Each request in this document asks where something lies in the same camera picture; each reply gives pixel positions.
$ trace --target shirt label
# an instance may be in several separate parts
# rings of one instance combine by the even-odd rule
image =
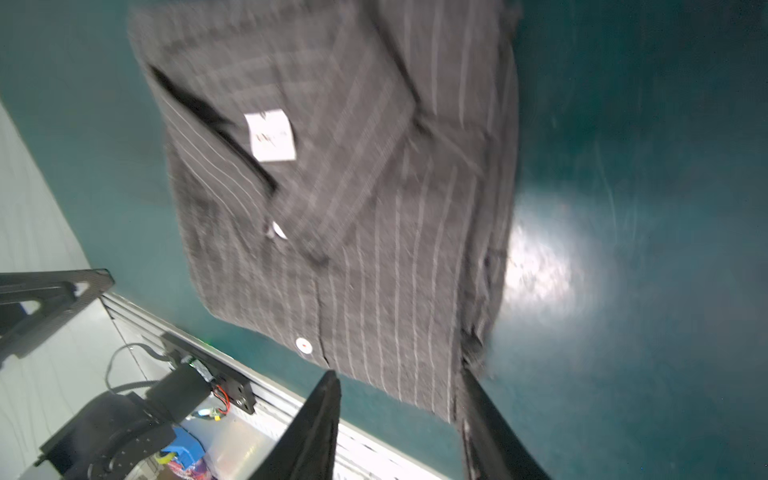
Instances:
[[[296,145],[286,112],[281,109],[245,114],[250,151],[259,162],[296,160]]]

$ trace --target dark gray pinstripe shirt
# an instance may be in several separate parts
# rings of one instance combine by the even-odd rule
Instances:
[[[506,261],[518,120],[501,16],[496,0],[135,16],[212,314],[453,419],[457,368],[480,358]],[[276,108],[297,159],[259,164],[244,115]]]

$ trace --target black metal bracket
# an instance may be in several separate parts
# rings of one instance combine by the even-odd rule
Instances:
[[[113,285],[106,270],[0,273],[0,366],[27,356]],[[27,313],[21,302],[39,305]]]
[[[160,338],[166,353],[177,366],[187,356],[200,360],[214,377],[214,382],[221,386],[230,397],[232,405],[248,414],[253,414],[256,396],[250,388],[250,380],[245,375],[213,358],[209,353],[175,336],[173,333],[165,332]]]

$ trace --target shirt button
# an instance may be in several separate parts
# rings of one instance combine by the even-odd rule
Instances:
[[[272,222],[272,229],[275,230],[275,233],[277,233],[278,237],[282,238],[283,240],[288,240],[288,237],[286,237],[286,234],[283,233],[283,229],[280,228],[280,225]]]
[[[309,340],[299,337],[296,339],[296,347],[299,349],[301,353],[305,353],[307,355],[310,355],[312,353],[312,344]]]

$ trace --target teal table surface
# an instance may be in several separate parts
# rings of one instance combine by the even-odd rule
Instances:
[[[116,291],[306,395],[319,368],[197,300],[120,0],[0,6],[0,98]],[[483,386],[557,479],[768,478],[765,2],[541,0]],[[437,418],[343,380],[343,417],[452,478]]]

